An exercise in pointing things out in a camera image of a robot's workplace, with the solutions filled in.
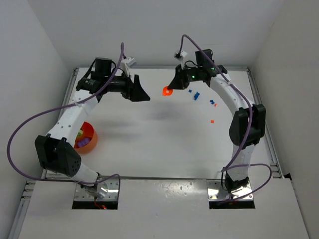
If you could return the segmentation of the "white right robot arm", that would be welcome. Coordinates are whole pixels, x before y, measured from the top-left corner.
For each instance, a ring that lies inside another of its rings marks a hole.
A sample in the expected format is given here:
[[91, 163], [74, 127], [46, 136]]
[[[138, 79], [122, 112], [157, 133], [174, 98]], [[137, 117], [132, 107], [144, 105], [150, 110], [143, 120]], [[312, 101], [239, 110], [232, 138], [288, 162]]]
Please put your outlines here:
[[230, 162], [223, 167], [224, 188], [228, 192], [248, 184], [248, 167], [255, 146], [265, 135], [266, 109], [247, 99], [228, 79], [228, 71], [222, 65], [215, 65], [210, 49], [196, 51], [196, 64], [188, 67], [184, 61], [186, 52], [174, 54], [180, 64], [175, 68], [175, 76], [168, 85], [169, 90], [184, 90], [191, 82], [202, 81], [214, 90], [230, 110], [233, 119], [229, 137], [233, 143]]

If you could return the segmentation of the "green lego brick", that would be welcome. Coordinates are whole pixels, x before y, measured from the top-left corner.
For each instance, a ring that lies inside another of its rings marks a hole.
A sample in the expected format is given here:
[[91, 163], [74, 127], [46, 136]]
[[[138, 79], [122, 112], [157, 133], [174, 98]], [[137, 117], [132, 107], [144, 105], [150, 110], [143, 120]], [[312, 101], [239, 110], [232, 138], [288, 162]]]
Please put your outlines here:
[[80, 129], [80, 130], [78, 131], [78, 133], [77, 133], [77, 137], [81, 137], [82, 134], [83, 134], [83, 130]]

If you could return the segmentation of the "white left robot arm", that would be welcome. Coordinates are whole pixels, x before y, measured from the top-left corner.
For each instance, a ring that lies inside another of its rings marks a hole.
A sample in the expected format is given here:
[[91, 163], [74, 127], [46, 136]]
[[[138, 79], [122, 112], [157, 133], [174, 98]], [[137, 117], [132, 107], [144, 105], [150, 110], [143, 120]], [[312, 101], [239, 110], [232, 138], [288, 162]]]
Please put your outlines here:
[[132, 79], [129, 68], [135, 64], [133, 57], [120, 62], [122, 74], [116, 76], [114, 62], [108, 58], [96, 58], [86, 74], [79, 80], [71, 101], [55, 126], [45, 135], [35, 140], [35, 148], [40, 166], [55, 173], [63, 174], [76, 181], [88, 194], [95, 198], [106, 195], [105, 183], [101, 176], [88, 168], [76, 152], [77, 135], [93, 108], [108, 92], [120, 93], [131, 102], [149, 101], [150, 97], [141, 87], [139, 76]]

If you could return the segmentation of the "orange round lego piece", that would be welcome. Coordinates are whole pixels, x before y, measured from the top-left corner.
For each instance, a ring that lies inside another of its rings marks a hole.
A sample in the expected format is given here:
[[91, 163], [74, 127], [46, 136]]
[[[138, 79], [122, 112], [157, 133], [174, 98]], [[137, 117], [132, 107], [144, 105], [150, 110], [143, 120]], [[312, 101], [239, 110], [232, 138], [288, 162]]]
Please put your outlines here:
[[171, 96], [173, 94], [173, 90], [172, 89], [168, 89], [168, 87], [164, 87], [162, 90], [162, 95], [163, 96]]

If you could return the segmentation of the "orange divided round container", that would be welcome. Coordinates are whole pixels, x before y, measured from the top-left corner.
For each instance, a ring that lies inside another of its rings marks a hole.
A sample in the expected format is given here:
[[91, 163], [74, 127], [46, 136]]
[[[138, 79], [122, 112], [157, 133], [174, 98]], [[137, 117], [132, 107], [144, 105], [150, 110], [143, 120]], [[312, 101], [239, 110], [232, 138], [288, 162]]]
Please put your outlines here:
[[79, 154], [87, 154], [91, 152], [97, 145], [98, 135], [93, 126], [84, 122], [77, 134], [74, 149]]

